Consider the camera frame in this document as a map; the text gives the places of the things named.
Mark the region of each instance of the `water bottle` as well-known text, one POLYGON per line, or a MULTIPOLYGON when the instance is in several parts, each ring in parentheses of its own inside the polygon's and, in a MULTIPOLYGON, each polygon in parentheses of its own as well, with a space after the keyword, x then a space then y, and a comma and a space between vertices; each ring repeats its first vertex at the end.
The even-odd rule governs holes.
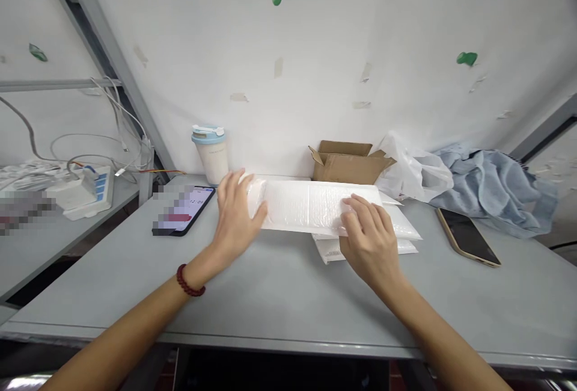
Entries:
POLYGON ((193 125, 191 139, 197 145, 206 179, 211 186, 218 186, 222 178, 228 173, 227 142, 224 128, 213 125, 193 125))

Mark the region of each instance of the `hand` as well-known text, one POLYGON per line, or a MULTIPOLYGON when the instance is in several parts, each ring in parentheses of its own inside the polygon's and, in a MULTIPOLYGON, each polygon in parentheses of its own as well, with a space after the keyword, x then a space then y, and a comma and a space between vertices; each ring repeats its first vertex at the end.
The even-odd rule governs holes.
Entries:
POLYGON ((260 232, 266 218, 267 204, 263 202, 254 218, 248 215, 246 187, 251 174, 239 183, 245 169, 229 172, 218 186, 218 225, 212 243, 200 252, 183 271, 183 277, 192 288, 199 289, 207 281, 228 268, 246 251, 260 232))
POLYGON ((379 296, 389 298, 399 283, 406 283, 398 264, 397 237, 391 217, 376 204, 353 194, 343 202, 354 212, 341 215, 349 237, 340 238, 343 256, 379 296))
POLYGON ((211 247, 218 252, 226 266, 246 251, 260 232, 267 214, 267 204, 263 202, 253 219, 248 215, 246 188, 254 175, 245 177, 239 183, 244 172, 244 168, 235 173, 229 172, 218 186, 219 218, 211 247))

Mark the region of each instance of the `blue towel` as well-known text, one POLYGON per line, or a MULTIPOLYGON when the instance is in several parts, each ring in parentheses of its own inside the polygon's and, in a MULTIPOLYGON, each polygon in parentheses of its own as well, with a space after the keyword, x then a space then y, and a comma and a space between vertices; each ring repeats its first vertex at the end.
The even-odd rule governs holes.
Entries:
POLYGON ((430 204, 473 218, 517 238, 551 231, 557 187, 497 150, 453 144, 435 152, 453 173, 454 187, 430 204))

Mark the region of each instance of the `black phone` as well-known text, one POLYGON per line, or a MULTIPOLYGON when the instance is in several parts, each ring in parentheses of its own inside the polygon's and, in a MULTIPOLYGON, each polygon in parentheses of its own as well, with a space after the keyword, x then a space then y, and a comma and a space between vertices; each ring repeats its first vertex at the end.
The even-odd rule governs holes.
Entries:
POLYGON ((437 214, 456 252, 492 268, 501 266, 501 262, 469 217, 441 208, 437 209, 437 214))
POLYGON ((216 188, 195 186, 184 193, 184 198, 175 200, 174 207, 165 215, 160 215, 152 227, 154 236, 184 236, 204 210, 216 188))

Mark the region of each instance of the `table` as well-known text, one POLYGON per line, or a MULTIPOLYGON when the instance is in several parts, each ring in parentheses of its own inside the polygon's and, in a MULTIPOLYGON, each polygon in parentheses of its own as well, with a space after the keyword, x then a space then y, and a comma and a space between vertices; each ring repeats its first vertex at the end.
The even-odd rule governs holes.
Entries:
MULTIPOLYGON (((152 236, 152 221, 171 206, 178 185, 206 180, 173 179, 0 333, 94 338, 173 275, 211 241, 218 218, 212 200, 186 236, 152 236)), ((408 203, 403 212, 424 238, 415 243, 418 254, 400 257, 403 271, 489 363, 577 369, 577 268, 536 241, 479 224, 503 264, 489 268, 453 251, 429 205, 408 203)), ((407 329, 348 263, 325 265, 306 233, 268 230, 185 306, 159 342, 421 357, 407 329)))
POLYGON ((0 302, 22 289, 138 193, 138 185, 114 180, 112 207, 91 218, 70 221, 61 211, 0 237, 0 302))

